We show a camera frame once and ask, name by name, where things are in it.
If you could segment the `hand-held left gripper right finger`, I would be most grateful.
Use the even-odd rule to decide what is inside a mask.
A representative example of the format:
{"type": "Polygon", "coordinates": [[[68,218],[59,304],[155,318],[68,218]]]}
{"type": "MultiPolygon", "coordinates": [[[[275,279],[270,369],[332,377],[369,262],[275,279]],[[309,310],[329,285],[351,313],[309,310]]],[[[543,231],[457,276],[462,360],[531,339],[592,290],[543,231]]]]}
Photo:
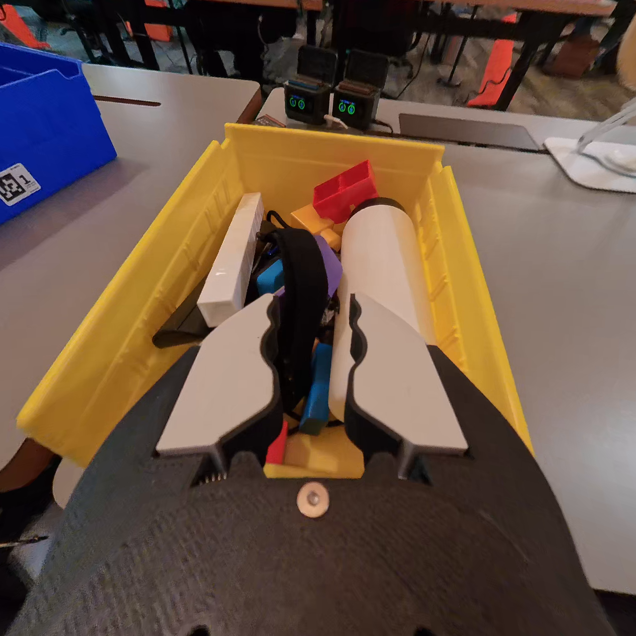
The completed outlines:
{"type": "Polygon", "coordinates": [[[424,337],[365,293],[350,296],[344,427],[368,467],[393,457],[408,478],[422,455],[460,457],[468,442],[424,337]]]}

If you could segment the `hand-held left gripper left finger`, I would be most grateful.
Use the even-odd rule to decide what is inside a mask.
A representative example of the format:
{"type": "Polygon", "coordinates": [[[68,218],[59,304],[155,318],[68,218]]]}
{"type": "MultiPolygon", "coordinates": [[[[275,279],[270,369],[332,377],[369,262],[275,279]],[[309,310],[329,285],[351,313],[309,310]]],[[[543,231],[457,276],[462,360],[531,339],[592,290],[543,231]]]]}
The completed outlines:
{"type": "Polygon", "coordinates": [[[275,369],[279,298],[264,294],[181,355],[155,384],[163,425],[155,455],[207,456],[215,470],[250,453],[264,469],[283,424],[275,369]]]}

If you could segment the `blue foam eraser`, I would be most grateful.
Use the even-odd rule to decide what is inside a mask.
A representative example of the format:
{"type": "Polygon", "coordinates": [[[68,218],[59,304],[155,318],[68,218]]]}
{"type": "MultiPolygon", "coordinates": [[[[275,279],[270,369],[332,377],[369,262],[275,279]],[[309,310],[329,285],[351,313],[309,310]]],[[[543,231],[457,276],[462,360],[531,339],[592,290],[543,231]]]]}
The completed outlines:
{"type": "Polygon", "coordinates": [[[276,294],[281,288],[284,288],[284,267],[282,260],[278,259],[257,276],[256,289],[259,296],[263,296],[276,294]]]}

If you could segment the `purple tape roll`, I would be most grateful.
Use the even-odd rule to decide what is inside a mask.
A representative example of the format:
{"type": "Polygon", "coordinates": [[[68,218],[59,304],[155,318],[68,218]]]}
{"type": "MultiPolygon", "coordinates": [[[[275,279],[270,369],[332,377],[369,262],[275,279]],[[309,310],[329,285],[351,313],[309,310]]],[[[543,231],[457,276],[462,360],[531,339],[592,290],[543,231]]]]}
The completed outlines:
{"type": "Polygon", "coordinates": [[[340,284],[343,274],[342,264],[340,263],[338,254],[331,249],[323,236],[314,235],[313,238],[321,251],[324,268],[328,278],[328,299],[330,300],[336,294],[337,288],[340,284]]]}

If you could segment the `yellow plastic bin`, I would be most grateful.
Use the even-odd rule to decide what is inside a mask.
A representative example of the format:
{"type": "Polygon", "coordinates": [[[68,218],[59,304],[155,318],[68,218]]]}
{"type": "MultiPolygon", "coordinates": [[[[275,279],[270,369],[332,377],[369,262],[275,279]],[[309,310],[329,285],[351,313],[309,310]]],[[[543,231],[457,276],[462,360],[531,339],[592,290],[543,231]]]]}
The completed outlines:
{"type": "Polygon", "coordinates": [[[132,250],[17,416],[17,427],[87,467],[131,407],[193,343],[153,335],[212,267],[237,205],[259,192],[282,215],[370,161],[380,196],[417,235],[441,351],[534,453],[487,282],[443,148],[388,137],[226,124],[132,250]]]}

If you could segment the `grey desk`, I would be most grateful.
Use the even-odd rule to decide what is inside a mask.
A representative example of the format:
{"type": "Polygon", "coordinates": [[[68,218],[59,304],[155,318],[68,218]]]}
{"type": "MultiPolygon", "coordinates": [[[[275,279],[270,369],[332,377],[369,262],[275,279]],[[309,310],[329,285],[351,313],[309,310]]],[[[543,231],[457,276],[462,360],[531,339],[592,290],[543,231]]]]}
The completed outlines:
{"type": "Polygon", "coordinates": [[[123,261],[259,84],[84,65],[117,158],[1,226],[1,467],[17,415],[123,261]]]}
{"type": "Polygon", "coordinates": [[[593,588],[635,594],[635,195],[572,182],[544,152],[594,122],[380,103],[525,127],[540,152],[446,146],[534,449],[593,588]]]}

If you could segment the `wooden background desk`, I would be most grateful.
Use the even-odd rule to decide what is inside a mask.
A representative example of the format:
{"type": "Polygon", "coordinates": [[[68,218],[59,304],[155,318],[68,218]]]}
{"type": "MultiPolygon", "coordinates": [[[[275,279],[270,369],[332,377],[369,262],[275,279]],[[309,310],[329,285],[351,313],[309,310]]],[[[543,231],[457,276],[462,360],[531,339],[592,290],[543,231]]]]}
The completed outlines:
{"type": "Polygon", "coordinates": [[[556,44],[566,25],[578,18],[609,17],[617,1],[440,1],[440,4],[439,13],[427,8],[420,16],[419,29],[422,32],[522,43],[521,52],[503,84],[503,91],[491,107],[503,112],[511,104],[540,47],[556,44]],[[518,18],[515,22],[504,22],[458,17],[450,8],[452,4],[481,9],[510,9],[516,12],[518,18]]]}

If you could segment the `small red cube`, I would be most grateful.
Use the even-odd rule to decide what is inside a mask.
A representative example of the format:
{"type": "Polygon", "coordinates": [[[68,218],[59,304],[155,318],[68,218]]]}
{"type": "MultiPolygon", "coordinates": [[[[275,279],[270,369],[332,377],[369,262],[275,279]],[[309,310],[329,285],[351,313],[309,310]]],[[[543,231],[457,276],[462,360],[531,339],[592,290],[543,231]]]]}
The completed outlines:
{"type": "Polygon", "coordinates": [[[274,442],[268,447],[266,455],[266,464],[282,465],[286,452],[286,444],[288,439],[289,425],[287,420],[283,420],[281,432],[274,442]]]}

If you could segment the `blue toy block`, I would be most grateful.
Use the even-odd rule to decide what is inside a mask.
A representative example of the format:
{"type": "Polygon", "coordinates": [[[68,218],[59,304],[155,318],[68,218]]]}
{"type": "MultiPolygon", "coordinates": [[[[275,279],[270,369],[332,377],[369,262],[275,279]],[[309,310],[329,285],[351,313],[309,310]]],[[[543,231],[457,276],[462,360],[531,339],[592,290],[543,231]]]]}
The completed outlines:
{"type": "Polygon", "coordinates": [[[329,344],[317,344],[312,354],[312,383],[305,400],[300,433],[318,436],[330,419],[329,393],[333,348],[329,344]]]}

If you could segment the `long white box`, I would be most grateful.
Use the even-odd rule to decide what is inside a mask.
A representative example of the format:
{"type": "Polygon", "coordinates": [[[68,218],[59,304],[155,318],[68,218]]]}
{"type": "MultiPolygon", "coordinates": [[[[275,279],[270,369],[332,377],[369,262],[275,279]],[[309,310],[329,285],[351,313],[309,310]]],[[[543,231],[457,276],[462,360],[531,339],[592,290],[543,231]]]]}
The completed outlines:
{"type": "Polygon", "coordinates": [[[208,328],[244,307],[264,213],[260,193],[243,195],[197,301],[208,328]]]}

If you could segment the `white bottle black cap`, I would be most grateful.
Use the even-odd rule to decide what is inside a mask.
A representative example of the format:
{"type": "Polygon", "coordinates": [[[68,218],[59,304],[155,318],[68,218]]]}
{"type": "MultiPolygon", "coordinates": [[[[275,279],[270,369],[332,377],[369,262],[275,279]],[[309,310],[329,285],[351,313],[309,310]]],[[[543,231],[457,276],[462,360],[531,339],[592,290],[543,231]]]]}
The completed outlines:
{"type": "Polygon", "coordinates": [[[342,234],[328,404],[344,421],[350,354],[349,300],[362,292],[415,329],[429,345],[437,338],[415,225],[401,204],[377,197],[359,204],[342,234]]]}

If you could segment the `orange toy brick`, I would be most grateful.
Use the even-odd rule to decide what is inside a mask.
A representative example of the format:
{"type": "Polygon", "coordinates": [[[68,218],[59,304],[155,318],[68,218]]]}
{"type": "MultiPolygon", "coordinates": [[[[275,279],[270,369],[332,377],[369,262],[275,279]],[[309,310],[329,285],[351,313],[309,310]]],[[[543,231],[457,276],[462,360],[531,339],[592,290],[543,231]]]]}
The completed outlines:
{"type": "Polygon", "coordinates": [[[311,204],[291,212],[289,225],[307,230],[315,237],[322,237],[334,251],[341,250],[345,223],[336,224],[329,218],[320,217],[311,204]]]}

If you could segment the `red toy brick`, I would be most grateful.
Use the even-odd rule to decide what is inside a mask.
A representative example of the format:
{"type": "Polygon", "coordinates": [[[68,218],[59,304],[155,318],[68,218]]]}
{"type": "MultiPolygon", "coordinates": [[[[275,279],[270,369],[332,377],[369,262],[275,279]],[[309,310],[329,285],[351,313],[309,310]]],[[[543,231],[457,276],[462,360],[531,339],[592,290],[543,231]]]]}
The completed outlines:
{"type": "Polygon", "coordinates": [[[378,197],[372,165],[365,160],[314,187],[312,206],[321,218],[339,225],[357,206],[378,197]]]}

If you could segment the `black table mat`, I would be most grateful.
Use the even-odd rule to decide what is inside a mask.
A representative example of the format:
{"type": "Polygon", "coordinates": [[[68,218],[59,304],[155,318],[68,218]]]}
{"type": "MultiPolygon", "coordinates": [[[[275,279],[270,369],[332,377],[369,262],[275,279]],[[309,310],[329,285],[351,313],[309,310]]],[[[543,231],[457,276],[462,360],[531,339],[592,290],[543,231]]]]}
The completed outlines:
{"type": "Polygon", "coordinates": [[[514,124],[401,113],[399,127],[402,136],[409,139],[529,152],[542,150],[525,127],[514,124]]]}

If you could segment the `white monitor stand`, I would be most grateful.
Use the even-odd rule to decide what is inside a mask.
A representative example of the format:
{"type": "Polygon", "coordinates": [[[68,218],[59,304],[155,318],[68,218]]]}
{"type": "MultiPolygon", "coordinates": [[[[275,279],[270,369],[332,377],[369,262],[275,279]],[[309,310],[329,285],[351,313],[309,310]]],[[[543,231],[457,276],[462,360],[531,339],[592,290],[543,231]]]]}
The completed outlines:
{"type": "Polygon", "coordinates": [[[544,147],[575,184],[599,191],[635,194],[635,145],[602,138],[635,117],[635,99],[578,139],[549,137],[544,147]]]}

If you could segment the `black battery charger case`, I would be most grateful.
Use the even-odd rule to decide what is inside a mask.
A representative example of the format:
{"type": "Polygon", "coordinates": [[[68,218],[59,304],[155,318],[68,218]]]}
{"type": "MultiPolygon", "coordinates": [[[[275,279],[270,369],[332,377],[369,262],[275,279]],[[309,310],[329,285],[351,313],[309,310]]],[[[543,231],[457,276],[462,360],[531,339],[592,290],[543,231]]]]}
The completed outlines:
{"type": "Polygon", "coordinates": [[[348,128],[369,129],[376,120],[389,66],[389,58],[383,54],[349,51],[344,77],[333,92],[331,116],[348,128]]]}
{"type": "Polygon", "coordinates": [[[288,119],[322,126],[330,113],[338,53],[330,48],[302,45],[296,73],[284,84],[284,110],[288,119]]]}

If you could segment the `blue plastic bin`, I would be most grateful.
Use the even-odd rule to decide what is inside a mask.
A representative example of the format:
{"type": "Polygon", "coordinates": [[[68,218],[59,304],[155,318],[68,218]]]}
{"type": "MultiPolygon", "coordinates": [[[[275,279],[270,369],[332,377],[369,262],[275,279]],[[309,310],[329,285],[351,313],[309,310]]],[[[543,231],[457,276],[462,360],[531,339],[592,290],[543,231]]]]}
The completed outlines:
{"type": "Polygon", "coordinates": [[[116,157],[80,61],[1,44],[1,224],[116,157]]]}

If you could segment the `orange panel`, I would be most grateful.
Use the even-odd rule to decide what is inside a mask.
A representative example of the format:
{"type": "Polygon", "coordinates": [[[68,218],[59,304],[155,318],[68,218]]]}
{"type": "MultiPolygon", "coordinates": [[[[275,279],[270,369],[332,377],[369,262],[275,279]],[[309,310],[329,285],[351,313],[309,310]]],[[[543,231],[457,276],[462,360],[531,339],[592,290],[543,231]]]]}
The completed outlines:
{"type": "Polygon", "coordinates": [[[513,67],[514,42],[496,40],[483,73],[477,94],[467,101],[467,107],[494,107],[501,96],[513,67]]]}
{"type": "Polygon", "coordinates": [[[11,4],[1,4],[1,27],[11,34],[20,44],[35,50],[50,50],[47,42],[36,39],[29,27],[11,4]]]}

